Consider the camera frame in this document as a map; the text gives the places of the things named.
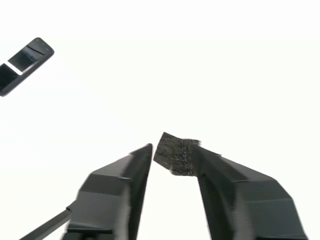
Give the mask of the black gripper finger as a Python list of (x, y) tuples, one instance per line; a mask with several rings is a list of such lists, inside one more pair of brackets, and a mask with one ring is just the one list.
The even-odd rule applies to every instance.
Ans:
[(132, 151), (94, 170), (71, 204), (63, 240), (135, 240), (152, 162), (153, 146)]
[(194, 145), (191, 161), (213, 240), (306, 240), (295, 203), (274, 178)]

